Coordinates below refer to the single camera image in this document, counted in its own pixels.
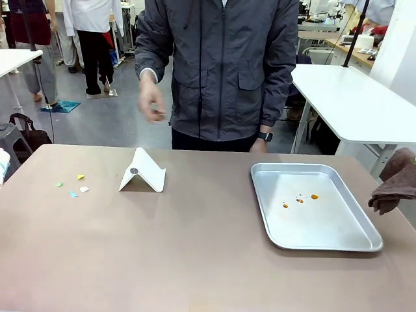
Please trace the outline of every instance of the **white card stand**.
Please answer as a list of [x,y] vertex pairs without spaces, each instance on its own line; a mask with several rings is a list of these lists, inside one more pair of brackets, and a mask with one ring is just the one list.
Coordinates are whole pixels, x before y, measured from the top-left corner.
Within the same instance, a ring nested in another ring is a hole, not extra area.
[[142,148],[136,149],[133,161],[125,170],[122,184],[118,191],[121,191],[135,175],[139,175],[155,192],[163,191],[166,169],[160,169]]

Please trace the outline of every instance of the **gray jacket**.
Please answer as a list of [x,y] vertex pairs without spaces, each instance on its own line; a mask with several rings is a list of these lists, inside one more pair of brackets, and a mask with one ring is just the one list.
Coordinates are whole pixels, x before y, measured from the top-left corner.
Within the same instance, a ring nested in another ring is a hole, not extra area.
[[172,127],[211,141],[250,137],[282,114],[298,7],[299,0],[228,0],[225,7],[222,0],[146,0],[136,73],[151,68],[162,80],[173,54]]

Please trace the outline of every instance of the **silver tray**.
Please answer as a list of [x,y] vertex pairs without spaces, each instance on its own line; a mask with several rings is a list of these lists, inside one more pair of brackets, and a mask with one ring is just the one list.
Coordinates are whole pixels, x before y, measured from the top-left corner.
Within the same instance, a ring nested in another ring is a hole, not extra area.
[[333,168],[261,163],[251,172],[267,235],[280,248],[348,252],[383,248],[380,234]]

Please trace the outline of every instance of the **white table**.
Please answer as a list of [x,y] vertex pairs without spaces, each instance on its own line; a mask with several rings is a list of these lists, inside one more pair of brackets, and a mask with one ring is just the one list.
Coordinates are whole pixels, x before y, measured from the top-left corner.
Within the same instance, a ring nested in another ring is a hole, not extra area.
[[298,25],[300,31],[338,31],[338,26],[324,23],[303,22]]
[[359,70],[297,65],[292,76],[307,102],[291,153],[298,152],[311,107],[341,140],[336,155],[356,156],[360,144],[378,155],[373,177],[397,145],[416,144],[416,107]]
[[13,109],[17,109],[20,112],[22,112],[22,108],[8,73],[40,55],[42,55],[40,50],[33,52],[28,49],[0,49],[0,77],[5,76],[6,87],[14,100]]

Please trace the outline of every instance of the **hand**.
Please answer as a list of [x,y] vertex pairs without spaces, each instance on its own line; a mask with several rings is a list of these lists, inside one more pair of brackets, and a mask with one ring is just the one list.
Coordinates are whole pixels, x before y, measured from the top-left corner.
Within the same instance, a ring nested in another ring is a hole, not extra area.
[[250,148],[250,153],[267,153],[267,142],[264,141],[262,138],[258,138],[252,148]]
[[55,33],[58,31],[58,22],[56,18],[51,18],[51,30],[52,30],[52,33]]
[[153,73],[146,70],[140,79],[140,98],[138,109],[144,114],[148,122],[159,122],[164,120],[166,109],[164,108],[163,95],[155,83]]

